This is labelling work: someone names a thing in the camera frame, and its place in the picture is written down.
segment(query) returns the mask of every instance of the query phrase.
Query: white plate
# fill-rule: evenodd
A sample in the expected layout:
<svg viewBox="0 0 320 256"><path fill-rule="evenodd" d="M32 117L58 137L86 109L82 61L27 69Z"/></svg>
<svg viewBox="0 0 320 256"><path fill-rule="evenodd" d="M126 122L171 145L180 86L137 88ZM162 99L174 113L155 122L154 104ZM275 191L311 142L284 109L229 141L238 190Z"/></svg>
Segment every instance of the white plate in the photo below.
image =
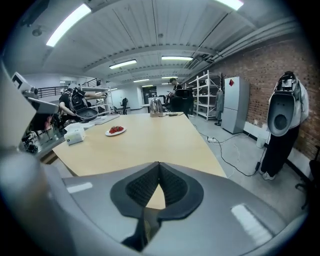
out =
<svg viewBox="0 0 320 256"><path fill-rule="evenodd" d="M126 131L126 127L123 127L123 130L122 130L122 131L117 131L117 132L115 132L115 133L110 133L110 132L109 132L110 129L105 132L105 135L107 135L108 137L116 136L116 135L122 134L122 133L124 133L124 132Z"/></svg>

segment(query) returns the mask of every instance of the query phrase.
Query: black backpack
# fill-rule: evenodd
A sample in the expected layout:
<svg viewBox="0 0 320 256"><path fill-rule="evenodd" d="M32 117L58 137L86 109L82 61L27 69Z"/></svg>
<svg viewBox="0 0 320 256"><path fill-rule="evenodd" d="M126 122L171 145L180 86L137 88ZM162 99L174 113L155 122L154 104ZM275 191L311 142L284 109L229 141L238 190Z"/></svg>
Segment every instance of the black backpack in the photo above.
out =
<svg viewBox="0 0 320 256"><path fill-rule="evenodd" d="M74 88L69 94L69 103L70 109L74 113L88 107L85 96L83 96L77 88Z"/></svg>

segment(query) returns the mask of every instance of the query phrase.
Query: white box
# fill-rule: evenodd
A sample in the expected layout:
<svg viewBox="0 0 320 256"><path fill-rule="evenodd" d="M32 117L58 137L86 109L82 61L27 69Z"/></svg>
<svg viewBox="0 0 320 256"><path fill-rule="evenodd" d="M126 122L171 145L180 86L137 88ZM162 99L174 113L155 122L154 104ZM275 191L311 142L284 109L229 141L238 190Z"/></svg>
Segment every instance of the white box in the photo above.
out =
<svg viewBox="0 0 320 256"><path fill-rule="evenodd" d="M78 142L83 142L85 137L86 133L83 128L75 129L64 135L64 139L69 146Z"/></svg>

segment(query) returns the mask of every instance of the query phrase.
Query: wooden table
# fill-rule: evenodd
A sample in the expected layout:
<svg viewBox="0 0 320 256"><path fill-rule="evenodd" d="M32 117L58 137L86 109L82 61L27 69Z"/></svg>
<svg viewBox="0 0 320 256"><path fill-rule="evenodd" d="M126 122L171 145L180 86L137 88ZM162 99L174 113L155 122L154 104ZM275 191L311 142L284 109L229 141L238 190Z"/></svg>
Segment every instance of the wooden table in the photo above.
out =
<svg viewBox="0 0 320 256"><path fill-rule="evenodd" d="M114 137L105 132L112 126L126 127ZM150 117L150 114L121 115L85 131L83 142L66 142L53 151L77 176L114 172L149 162L167 162L225 177L218 160L196 128L182 114ZM158 186L147 207L164 209Z"/></svg>

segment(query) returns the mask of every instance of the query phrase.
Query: plate of strawberries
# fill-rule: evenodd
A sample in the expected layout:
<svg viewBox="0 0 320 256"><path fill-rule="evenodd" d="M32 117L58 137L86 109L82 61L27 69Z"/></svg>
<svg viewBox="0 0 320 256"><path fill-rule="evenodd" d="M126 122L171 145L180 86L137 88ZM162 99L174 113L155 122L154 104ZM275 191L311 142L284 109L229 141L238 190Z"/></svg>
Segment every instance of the plate of strawberries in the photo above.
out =
<svg viewBox="0 0 320 256"><path fill-rule="evenodd" d="M116 136L119 134L122 134L126 131L126 128L123 126L113 126L111 129L107 130L105 132L105 135L111 137L111 136Z"/></svg>

